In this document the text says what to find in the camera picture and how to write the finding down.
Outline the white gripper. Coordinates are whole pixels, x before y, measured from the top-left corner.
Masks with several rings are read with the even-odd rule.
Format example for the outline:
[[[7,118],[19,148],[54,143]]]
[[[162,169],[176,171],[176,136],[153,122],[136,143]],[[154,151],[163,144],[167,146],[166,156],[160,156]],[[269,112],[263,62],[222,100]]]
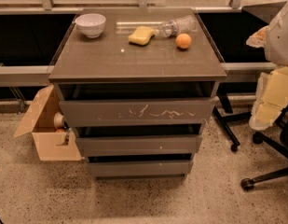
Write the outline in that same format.
[[[263,48],[266,44],[268,26],[250,35],[246,44],[253,48]],[[270,127],[288,106],[288,66],[262,73],[258,79],[256,100],[252,108],[249,125],[253,130],[263,131]]]

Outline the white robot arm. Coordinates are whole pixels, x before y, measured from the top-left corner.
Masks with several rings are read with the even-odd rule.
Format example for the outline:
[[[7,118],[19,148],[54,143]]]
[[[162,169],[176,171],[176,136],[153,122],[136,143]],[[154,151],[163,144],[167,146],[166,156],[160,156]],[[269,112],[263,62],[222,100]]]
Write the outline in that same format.
[[[262,131],[270,127],[288,106],[288,2],[269,25],[251,35],[246,44],[263,48],[265,58],[276,64],[272,72],[262,73],[257,81],[249,125]]]

